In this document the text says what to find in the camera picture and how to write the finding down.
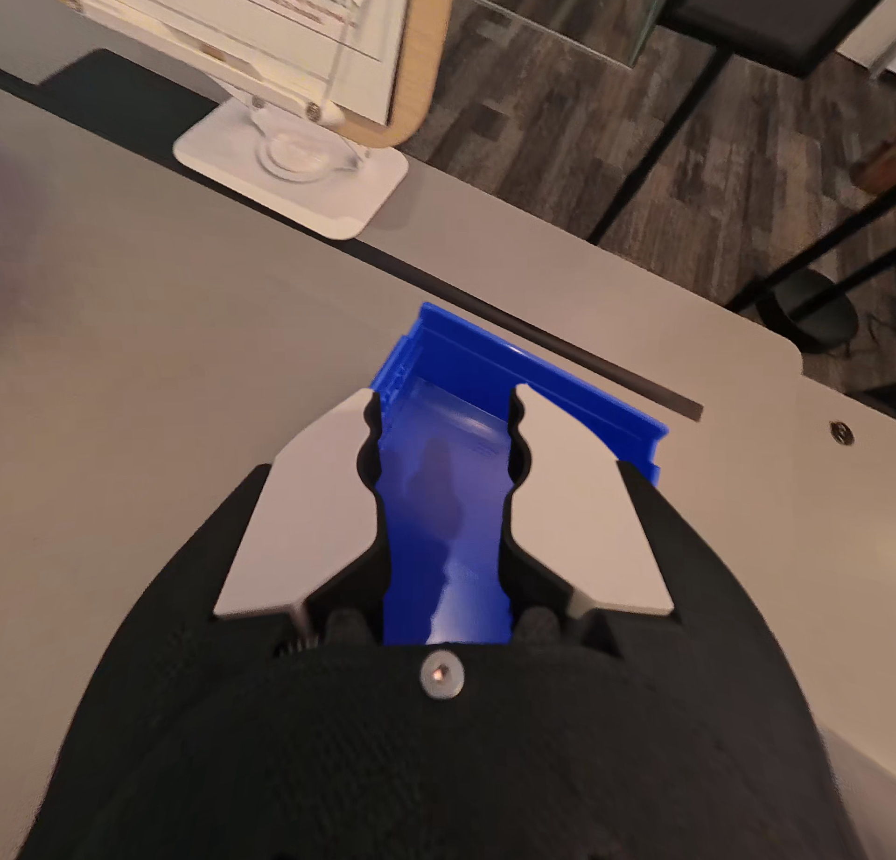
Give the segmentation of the black stand foot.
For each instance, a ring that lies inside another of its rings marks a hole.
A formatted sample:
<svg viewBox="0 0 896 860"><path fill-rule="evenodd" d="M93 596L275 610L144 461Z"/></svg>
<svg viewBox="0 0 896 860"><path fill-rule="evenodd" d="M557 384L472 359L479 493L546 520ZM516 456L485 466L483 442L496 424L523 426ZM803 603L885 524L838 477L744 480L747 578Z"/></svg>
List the black stand foot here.
<svg viewBox="0 0 896 860"><path fill-rule="evenodd" d="M590 245L597 246L600 244L628 204L638 194L657 162L678 136L678 133L682 130L694 110L711 90L732 57L733 50L731 47L713 48L710 58L689 88L689 91L672 115L669 116L666 124L662 127L644 156L624 179L598 223L593 227L587 238Z"/></svg>

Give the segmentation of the black framed display panel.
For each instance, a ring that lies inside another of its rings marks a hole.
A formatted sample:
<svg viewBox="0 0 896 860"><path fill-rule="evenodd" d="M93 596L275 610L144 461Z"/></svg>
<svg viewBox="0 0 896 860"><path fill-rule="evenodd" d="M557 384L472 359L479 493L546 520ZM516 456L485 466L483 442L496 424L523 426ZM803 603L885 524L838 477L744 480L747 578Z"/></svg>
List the black framed display panel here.
<svg viewBox="0 0 896 860"><path fill-rule="evenodd" d="M882 0L666 0L658 23L803 78Z"/></svg>

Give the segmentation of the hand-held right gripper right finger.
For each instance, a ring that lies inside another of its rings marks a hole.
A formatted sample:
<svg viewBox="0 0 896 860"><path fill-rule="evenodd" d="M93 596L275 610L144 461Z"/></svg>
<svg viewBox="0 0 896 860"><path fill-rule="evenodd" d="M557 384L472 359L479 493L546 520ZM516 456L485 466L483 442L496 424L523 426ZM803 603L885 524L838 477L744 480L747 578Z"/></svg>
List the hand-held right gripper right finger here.
<svg viewBox="0 0 896 860"><path fill-rule="evenodd" d="M500 585L513 622L533 608L560 622L597 610L671 615L673 598L606 443L528 384L511 392L508 432Z"/></svg>

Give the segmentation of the printed instruction sheet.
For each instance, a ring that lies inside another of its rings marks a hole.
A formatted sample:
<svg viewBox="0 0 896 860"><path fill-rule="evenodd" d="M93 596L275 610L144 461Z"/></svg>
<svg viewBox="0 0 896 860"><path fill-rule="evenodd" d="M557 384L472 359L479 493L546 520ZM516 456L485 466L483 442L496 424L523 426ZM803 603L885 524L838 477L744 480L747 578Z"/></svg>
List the printed instruction sheet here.
<svg viewBox="0 0 896 860"><path fill-rule="evenodd" d="M244 62L302 99L386 126L409 0L99 0Z"/></svg>

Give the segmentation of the wooden display board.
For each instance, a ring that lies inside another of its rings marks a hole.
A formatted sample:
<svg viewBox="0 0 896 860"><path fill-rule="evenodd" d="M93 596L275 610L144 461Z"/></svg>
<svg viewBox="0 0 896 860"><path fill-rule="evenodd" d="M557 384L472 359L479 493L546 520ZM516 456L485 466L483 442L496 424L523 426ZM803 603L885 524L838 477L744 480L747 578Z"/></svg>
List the wooden display board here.
<svg viewBox="0 0 896 860"><path fill-rule="evenodd" d="M319 100L302 99L292 91L258 76L244 62L184 37L156 21L142 17L131 21L118 3L57 1L89 21L203 72L224 91L243 98L247 103L256 100L274 105L372 149L391 148L403 143L425 119L454 2L409 0L394 84L392 115L386 126L379 126L334 104L328 91L322 93Z"/></svg>

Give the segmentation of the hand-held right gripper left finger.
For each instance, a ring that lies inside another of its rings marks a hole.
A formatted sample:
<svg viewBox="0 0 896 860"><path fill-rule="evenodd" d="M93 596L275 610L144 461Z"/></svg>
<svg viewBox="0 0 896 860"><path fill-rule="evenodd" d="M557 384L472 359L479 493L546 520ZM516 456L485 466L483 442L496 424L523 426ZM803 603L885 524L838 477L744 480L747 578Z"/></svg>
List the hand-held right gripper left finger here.
<svg viewBox="0 0 896 860"><path fill-rule="evenodd" d="M383 628L391 552L382 475L379 394L363 388L275 457L218 595L218 618L286 614L323 630L351 609Z"/></svg>

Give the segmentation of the dark stand base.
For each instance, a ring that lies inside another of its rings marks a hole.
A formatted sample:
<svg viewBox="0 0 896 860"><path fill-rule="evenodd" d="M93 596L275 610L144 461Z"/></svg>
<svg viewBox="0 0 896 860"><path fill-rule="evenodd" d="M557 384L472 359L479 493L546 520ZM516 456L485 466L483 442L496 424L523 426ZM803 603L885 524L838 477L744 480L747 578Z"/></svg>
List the dark stand base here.
<svg viewBox="0 0 896 860"><path fill-rule="evenodd" d="M833 285L821 272L798 272L761 297L756 302L756 314L762 325L789 340L804 355L843 348L859 330L856 308L845 294L801 319L793 316L799 307Z"/></svg>

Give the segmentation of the blue plastic bin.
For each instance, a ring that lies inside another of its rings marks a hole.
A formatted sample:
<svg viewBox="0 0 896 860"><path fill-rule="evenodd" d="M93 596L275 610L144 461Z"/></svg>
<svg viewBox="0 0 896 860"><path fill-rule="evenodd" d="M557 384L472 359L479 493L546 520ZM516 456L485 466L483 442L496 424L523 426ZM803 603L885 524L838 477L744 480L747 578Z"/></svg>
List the blue plastic bin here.
<svg viewBox="0 0 896 860"><path fill-rule="evenodd" d="M425 303L371 384L379 394L392 578L384 643L505 643L498 577L512 390L529 384L658 483L668 427L493 332Z"/></svg>

